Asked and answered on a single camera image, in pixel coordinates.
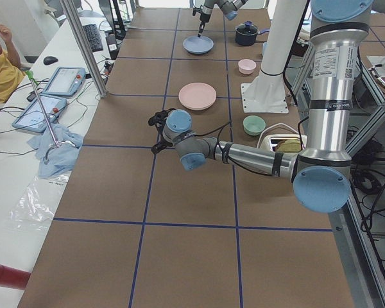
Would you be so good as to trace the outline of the blue plate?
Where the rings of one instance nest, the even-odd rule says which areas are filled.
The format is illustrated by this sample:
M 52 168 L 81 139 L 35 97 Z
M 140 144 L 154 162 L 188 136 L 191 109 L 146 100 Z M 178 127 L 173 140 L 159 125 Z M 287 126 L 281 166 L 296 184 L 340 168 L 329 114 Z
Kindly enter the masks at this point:
M 190 36 L 183 41 L 183 47 L 191 54 L 203 55 L 214 47 L 214 42 L 206 36 Z

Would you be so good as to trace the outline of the pink plate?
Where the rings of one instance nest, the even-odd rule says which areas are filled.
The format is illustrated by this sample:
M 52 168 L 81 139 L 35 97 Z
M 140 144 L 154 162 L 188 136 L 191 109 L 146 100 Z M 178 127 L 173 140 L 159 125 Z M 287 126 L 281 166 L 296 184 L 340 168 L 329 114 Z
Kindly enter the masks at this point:
M 180 103 L 190 110 L 205 110 L 216 100 L 216 90 L 206 83 L 189 83 L 178 93 Z

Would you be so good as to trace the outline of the dark blue pot with lid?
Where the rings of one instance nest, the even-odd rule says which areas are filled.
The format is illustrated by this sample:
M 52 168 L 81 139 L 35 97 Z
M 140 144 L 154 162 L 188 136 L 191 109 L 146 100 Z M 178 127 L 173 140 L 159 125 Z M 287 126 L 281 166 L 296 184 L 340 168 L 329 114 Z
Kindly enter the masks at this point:
M 256 43 L 259 35 L 269 32 L 269 28 L 260 30 L 252 21 L 245 21 L 235 28 L 235 42 L 244 47 L 252 46 Z

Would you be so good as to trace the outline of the green bowl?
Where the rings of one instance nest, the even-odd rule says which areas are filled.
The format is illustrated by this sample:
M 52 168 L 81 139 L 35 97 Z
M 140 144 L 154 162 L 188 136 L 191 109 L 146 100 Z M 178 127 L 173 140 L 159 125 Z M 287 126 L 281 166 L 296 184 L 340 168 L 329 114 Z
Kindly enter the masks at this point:
M 251 136 L 260 135 L 266 128 L 263 118 L 257 115 L 249 115 L 243 119 L 244 132 Z

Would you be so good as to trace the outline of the cream toaster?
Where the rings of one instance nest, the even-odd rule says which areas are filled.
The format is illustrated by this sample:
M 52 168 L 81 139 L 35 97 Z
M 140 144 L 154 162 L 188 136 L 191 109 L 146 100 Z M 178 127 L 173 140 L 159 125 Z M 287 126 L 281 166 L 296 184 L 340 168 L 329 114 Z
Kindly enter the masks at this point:
M 273 133 L 273 131 L 276 129 L 283 129 L 287 131 L 287 133 Z M 302 149 L 304 149 L 307 144 L 306 135 L 299 134 L 293 127 L 287 124 L 278 123 L 264 129 L 264 131 L 259 136 L 256 147 L 262 150 L 276 152 L 275 146 L 280 141 L 286 139 L 299 139 L 302 145 Z

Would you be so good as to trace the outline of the upper teach pendant tablet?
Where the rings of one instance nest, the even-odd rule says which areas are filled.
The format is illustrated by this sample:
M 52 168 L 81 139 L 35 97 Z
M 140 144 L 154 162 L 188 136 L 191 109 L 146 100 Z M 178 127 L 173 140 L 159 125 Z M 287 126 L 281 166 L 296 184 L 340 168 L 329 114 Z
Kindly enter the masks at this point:
M 73 97 L 85 79 L 83 67 L 58 67 L 42 91 L 44 94 Z

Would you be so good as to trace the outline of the teach pendant tablet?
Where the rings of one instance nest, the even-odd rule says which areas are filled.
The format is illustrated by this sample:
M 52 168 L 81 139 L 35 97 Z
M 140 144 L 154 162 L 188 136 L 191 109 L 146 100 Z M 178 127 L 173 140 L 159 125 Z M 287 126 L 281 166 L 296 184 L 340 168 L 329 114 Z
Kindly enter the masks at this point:
M 83 67 L 58 67 L 42 91 L 44 94 L 73 97 L 85 79 Z
M 40 98 L 49 122 L 55 123 L 66 108 L 67 100 L 47 94 L 41 94 Z M 44 119 L 44 113 L 42 112 L 38 99 L 34 99 L 25 108 L 24 112 L 12 123 L 12 126 L 16 129 L 27 130 L 34 133 L 43 133 L 46 130 L 46 120 Z

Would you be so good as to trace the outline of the toast slice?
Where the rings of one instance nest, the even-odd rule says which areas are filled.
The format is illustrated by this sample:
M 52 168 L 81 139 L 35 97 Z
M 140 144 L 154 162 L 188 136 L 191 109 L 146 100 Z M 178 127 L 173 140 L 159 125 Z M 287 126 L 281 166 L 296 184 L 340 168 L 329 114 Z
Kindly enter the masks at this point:
M 275 146 L 275 151 L 280 153 L 299 153 L 302 145 L 299 139 L 286 139 Z

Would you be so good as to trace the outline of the lower teach pendant tablet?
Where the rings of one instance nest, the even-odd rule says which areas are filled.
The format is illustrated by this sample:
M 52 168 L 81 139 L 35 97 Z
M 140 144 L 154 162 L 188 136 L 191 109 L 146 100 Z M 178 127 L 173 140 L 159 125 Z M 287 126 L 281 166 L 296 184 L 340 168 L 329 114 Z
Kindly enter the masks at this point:
M 40 98 L 49 122 L 55 123 L 66 108 L 67 100 L 47 94 L 41 94 Z M 46 130 L 46 120 L 44 119 L 44 113 L 42 112 L 38 99 L 34 99 L 25 108 L 24 112 L 12 123 L 12 126 L 16 129 L 27 130 L 34 133 L 43 133 Z

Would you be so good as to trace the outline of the clear plastic bag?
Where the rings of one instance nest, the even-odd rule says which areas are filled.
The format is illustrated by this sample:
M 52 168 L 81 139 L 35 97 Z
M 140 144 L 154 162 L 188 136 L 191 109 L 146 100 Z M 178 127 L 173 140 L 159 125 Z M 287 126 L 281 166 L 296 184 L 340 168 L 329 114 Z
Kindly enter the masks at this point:
M 67 172 L 49 178 L 35 176 L 11 209 L 7 227 L 23 232 L 46 233 L 70 175 Z

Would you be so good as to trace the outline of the black computer mouse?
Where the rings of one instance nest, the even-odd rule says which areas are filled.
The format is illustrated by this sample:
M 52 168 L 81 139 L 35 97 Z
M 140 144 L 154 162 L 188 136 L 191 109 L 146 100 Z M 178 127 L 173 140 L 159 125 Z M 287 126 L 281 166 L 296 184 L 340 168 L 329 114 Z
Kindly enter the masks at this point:
M 43 59 L 43 64 L 44 65 L 51 65 L 51 64 L 56 63 L 57 61 L 58 61 L 58 59 L 55 56 L 46 56 Z

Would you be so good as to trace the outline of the person in yellow shirt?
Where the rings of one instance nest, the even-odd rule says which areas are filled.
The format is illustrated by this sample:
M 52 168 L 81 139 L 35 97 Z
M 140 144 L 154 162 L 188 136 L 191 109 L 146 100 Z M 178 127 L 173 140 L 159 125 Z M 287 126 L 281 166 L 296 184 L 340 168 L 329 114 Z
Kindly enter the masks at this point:
M 21 59 L 12 42 L 12 32 L 0 24 L 0 37 L 6 48 L 0 45 L 0 103 L 5 103 L 24 79 Z

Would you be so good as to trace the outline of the red cylinder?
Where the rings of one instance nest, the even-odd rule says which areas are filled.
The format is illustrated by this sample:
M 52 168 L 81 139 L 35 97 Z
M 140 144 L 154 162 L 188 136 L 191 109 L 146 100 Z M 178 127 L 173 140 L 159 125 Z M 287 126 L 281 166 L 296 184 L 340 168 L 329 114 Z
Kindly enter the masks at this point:
M 31 273 L 0 264 L 0 287 L 24 290 Z

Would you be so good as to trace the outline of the white pedestal column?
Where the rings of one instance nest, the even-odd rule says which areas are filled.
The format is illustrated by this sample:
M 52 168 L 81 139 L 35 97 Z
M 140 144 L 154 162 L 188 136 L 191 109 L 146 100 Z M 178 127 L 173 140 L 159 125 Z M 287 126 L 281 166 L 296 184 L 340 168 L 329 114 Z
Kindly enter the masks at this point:
M 289 112 L 284 71 L 308 5 L 308 0 L 277 2 L 259 75 L 251 83 L 241 84 L 243 112 L 275 114 Z

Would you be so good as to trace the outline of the aluminium frame post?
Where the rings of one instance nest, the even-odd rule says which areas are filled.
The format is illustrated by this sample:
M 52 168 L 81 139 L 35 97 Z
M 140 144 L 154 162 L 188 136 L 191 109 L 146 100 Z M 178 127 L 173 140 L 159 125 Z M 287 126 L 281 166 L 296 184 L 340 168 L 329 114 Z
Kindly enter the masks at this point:
M 81 51 L 81 55 L 85 61 L 87 69 L 89 70 L 89 74 L 92 77 L 92 81 L 96 86 L 98 94 L 100 98 L 104 98 L 107 95 L 107 89 L 94 59 L 94 55 L 90 48 L 83 26 L 81 25 L 77 9 L 75 8 L 73 1 L 70 0 L 60 0 L 60 4 L 67 20 L 69 21 L 74 38 L 79 50 Z

